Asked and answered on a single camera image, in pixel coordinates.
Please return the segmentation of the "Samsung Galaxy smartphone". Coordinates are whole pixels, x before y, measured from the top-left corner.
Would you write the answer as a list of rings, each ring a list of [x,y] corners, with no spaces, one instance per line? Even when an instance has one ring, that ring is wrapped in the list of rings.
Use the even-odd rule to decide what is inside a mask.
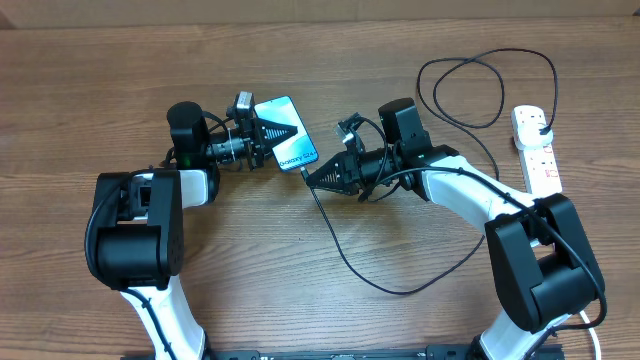
[[[255,106],[265,142],[281,171],[303,167],[318,160],[317,150],[289,96],[274,98]]]

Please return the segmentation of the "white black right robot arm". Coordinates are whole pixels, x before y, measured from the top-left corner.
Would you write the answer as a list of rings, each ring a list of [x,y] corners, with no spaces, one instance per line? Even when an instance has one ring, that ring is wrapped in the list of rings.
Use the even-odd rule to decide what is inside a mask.
[[[605,283],[573,203],[555,193],[524,193],[475,169],[455,149],[435,146],[411,98],[382,105],[377,128],[383,147],[368,151],[359,114],[338,123],[346,146],[303,178],[311,190],[366,201],[380,185],[398,183],[443,206],[482,232],[502,310],[469,345],[430,345],[430,359],[559,359],[544,342],[573,329],[569,318],[598,302],[592,329],[607,314]]]

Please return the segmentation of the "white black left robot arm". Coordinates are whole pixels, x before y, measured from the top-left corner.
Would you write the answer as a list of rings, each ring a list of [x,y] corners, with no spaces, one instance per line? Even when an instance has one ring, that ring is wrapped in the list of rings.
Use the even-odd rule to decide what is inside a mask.
[[[234,126],[228,127],[227,120]],[[222,164],[250,169],[283,160],[306,130],[289,97],[256,104],[241,92],[214,117],[195,102],[167,112],[173,150],[167,165],[102,173],[85,231],[91,274],[134,308],[154,359],[212,359],[209,337],[195,320],[179,274],[184,262],[183,211],[212,203]]]

